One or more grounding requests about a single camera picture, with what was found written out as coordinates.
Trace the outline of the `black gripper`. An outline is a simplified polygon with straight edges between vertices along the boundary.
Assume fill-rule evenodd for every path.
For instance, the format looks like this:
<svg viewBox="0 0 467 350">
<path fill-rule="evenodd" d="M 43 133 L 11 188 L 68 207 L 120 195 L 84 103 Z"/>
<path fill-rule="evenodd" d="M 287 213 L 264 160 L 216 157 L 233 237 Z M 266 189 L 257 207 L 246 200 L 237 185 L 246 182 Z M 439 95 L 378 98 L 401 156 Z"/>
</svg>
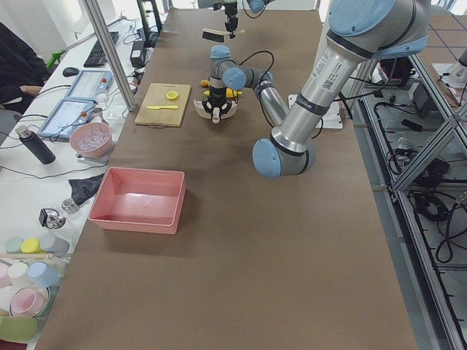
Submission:
<svg viewBox="0 0 467 350">
<path fill-rule="evenodd" d="M 234 115 L 234 103 L 224 97 L 208 97 L 202 100 L 202 111 L 207 119 L 227 119 Z"/>
<path fill-rule="evenodd" d="M 233 34 L 237 30 L 238 17 L 236 12 L 225 12 L 226 21 L 225 29 L 228 33 Z"/>
</svg>

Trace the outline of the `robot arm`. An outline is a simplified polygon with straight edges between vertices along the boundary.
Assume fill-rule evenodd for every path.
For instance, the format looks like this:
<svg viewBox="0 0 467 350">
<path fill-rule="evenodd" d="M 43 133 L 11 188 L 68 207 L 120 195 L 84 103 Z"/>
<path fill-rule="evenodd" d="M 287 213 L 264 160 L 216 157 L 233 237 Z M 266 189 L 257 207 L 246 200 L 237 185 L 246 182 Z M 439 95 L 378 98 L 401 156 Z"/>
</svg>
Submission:
<svg viewBox="0 0 467 350">
<path fill-rule="evenodd" d="M 428 42 L 429 1 L 333 1 L 327 46 L 291 107 L 267 70 L 240 66 L 224 45 L 210 52 L 209 97 L 195 101 L 197 113 L 214 124 L 231 117 L 237 104 L 228 89 L 250 88 L 273 128 L 256 141 L 252 160 L 268 178 L 295 176 L 314 164 L 311 134 L 357 66 L 369 59 L 401 58 L 421 52 Z"/>
<path fill-rule="evenodd" d="M 243 5 L 243 10 L 245 15 L 251 19 L 256 19 L 262 15 L 267 5 L 271 1 L 267 0 L 247 0 L 247 5 L 251 13 L 247 12 L 246 6 Z M 214 11 L 217 11 L 221 8 L 224 9 L 226 16 L 225 29 L 231 35 L 234 36 L 235 31 L 237 30 L 239 19 L 238 15 L 238 3 L 237 1 L 216 1 L 212 8 Z"/>
</svg>

